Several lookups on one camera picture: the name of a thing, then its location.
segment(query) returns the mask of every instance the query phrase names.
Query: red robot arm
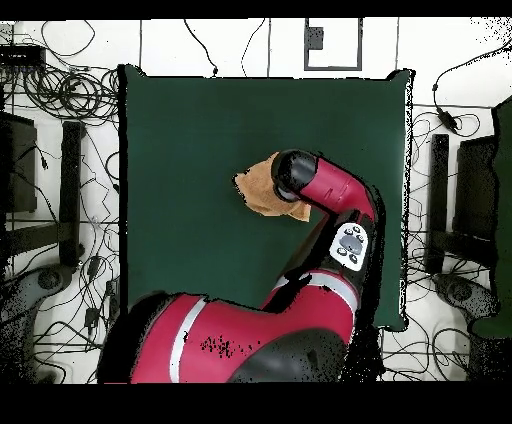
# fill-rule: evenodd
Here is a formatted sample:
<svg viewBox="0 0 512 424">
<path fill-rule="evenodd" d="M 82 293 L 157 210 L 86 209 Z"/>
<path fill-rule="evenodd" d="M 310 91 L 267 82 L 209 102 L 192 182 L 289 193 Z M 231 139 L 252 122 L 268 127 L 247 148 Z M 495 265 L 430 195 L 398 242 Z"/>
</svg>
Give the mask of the red robot arm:
<svg viewBox="0 0 512 424">
<path fill-rule="evenodd" d="M 376 189 L 311 153 L 281 152 L 275 193 L 325 212 L 259 309 L 164 293 L 114 324 L 104 383 L 336 381 L 369 279 L 378 284 L 384 211 Z"/>
</svg>

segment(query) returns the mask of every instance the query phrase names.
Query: tile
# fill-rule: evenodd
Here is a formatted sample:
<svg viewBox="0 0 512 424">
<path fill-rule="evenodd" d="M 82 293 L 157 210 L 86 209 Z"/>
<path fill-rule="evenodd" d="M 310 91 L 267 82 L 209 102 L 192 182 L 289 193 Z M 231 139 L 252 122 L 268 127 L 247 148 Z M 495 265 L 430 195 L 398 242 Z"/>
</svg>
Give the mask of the tile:
<svg viewBox="0 0 512 424">
<path fill-rule="evenodd" d="M 466 372 L 457 364 L 457 357 L 438 355 L 436 366 L 433 355 L 388 355 L 384 366 L 389 370 L 382 375 L 383 381 L 465 381 Z M 467 357 L 462 357 L 467 364 Z"/>
<path fill-rule="evenodd" d="M 108 163 L 110 178 L 105 171 L 108 157 L 119 151 L 119 136 L 113 125 L 87 128 L 87 135 L 82 139 L 81 182 L 85 184 L 81 192 L 83 205 L 81 219 L 102 222 L 119 218 L 119 194 L 113 187 L 118 184 L 119 155 L 115 155 Z"/>
<path fill-rule="evenodd" d="M 44 224 L 36 222 L 14 222 L 14 229 L 32 227 L 35 225 Z M 117 234 L 118 231 L 118 226 L 115 223 L 98 224 L 95 226 L 90 224 L 80 224 L 80 243 L 82 243 L 85 248 L 85 254 L 82 258 L 80 258 L 82 262 L 85 263 L 86 260 L 93 254 L 108 258 L 109 260 L 114 259 L 115 256 L 113 252 L 117 252 L 119 250 L 119 236 Z M 59 249 L 56 245 L 55 247 L 48 245 L 46 247 L 15 256 L 14 272 L 19 273 L 27 266 L 29 266 L 28 269 L 33 269 L 56 262 L 59 262 Z M 109 272 L 104 273 L 104 278 L 108 279 L 112 272 L 115 275 L 119 273 L 118 261 L 114 261 L 112 265 L 113 270 L 111 271 L 110 268 L 108 268 Z M 73 278 L 78 280 L 78 275 L 78 273 L 74 274 Z"/>
<path fill-rule="evenodd" d="M 308 66 L 357 67 L 358 18 L 310 18 L 309 27 L 323 28 L 322 50 L 309 51 Z"/>
<path fill-rule="evenodd" d="M 434 335 L 439 330 L 457 328 L 467 332 L 461 312 L 443 302 L 435 293 L 433 284 L 429 284 L 428 281 L 411 283 L 407 288 L 406 301 L 409 326 L 401 333 L 384 334 L 385 352 L 395 352 L 411 343 L 414 343 L 411 348 L 415 351 L 426 352 L 425 342 L 432 343 Z"/>
<path fill-rule="evenodd" d="M 205 45 L 219 77 L 264 77 L 267 72 L 268 18 L 187 19 Z M 142 25 L 142 70 L 149 76 L 213 75 L 201 45 L 190 35 L 182 19 L 151 19 Z"/>
<path fill-rule="evenodd" d="M 364 18 L 362 71 L 304 71 L 304 25 L 304 18 L 272 18 L 271 77 L 384 79 L 395 70 L 397 18 Z"/>
<path fill-rule="evenodd" d="M 398 67 L 416 70 L 415 103 L 433 104 L 432 86 L 449 68 L 501 47 L 506 25 L 486 28 L 485 18 L 400 18 Z M 495 106 L 512 95 L 512 56 L 503 53 L 444 75 L 439 105 Z"/>
<path fill-rule="evenodd" d="M 50 350 L 48 346 L 40 348 L 41 349 L 38 349 L 37 351 L 44 353 L 39 353 L 37 358 L 43 361 L 52 355 L 51 353 L 47 352 L 55 352 L 59 349 L 58 347 L 53 347 L 52 350 Z M 60 353 L 57 353 L 49 358 L 48 362 L 59 365 L 66 370 L 66 378 L 63 384 L 86 384 L 91 374 L 93 374 L 96 370 L 100 352 L 98 349 L 96 349 L 86 353 L 68 353 L 70 350 L 71 348 L 62 349 Z M 57 384 L 61 382 L 61 379 L 64 376 L 64 373 L 61 370 L 55 369 L 48 365 L 39 366 L 39 372 L 46 370 L 55 371 L 57 373 L 55 382 Z"/>
</svg>

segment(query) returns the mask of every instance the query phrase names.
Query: brown cloth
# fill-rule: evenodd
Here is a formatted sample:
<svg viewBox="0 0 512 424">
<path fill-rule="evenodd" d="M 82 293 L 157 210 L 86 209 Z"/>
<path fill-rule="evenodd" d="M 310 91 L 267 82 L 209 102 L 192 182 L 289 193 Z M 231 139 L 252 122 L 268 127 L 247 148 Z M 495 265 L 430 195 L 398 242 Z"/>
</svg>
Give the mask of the brown cloth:
<svg viewBox="0 0 512 424">
<path fill-rule="evenodd" d="M 274 193 L 274 183 L 270 175 L 272 161 L 279 152 L 267 160 L 257 163 L 234 177 L 239 193 L 245 204 L 255 212 L 264 216 L 289 215 L 299 221 L 309 222 L 311 206 L 302 201 L 284 202 Z"/>
</svg>

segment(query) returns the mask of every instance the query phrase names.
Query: green mat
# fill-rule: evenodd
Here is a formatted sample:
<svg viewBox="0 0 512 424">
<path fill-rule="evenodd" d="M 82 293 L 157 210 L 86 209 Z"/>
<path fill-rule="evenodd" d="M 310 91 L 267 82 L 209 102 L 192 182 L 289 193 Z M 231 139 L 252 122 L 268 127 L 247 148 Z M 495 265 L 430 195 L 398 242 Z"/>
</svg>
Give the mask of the green mat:
<svg viewBox="0 0 512 424">
<path fill-rule="evenodd" d="M 299 148 L 375 184 L 386 206 L 376 326 L 404 328 L 400 305 L 406 94 L 386 80 L 149 78 L 126 66 L 128 302 L 207 293 L 260 306 L 310 223 L 248 209 L 232 177 Z"/>
</svg>

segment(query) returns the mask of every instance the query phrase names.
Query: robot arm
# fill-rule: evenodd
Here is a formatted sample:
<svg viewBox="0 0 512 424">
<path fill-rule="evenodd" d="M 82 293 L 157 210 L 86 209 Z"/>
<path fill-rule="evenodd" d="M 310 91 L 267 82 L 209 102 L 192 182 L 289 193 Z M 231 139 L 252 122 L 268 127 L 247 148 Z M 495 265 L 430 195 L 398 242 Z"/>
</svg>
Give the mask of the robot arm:
<svg viewBox="0 0 512 424">
<path fill-rule="evenodd" d="M 310 203 L 325 217 L 261 308 L 149 296 L 111 329 L 98 382 L 337 381 L 363 287 L 380 282 L 379 196 L 300 150 L 280 153 L 271 172 L 281 199 Z"/>
</svg>

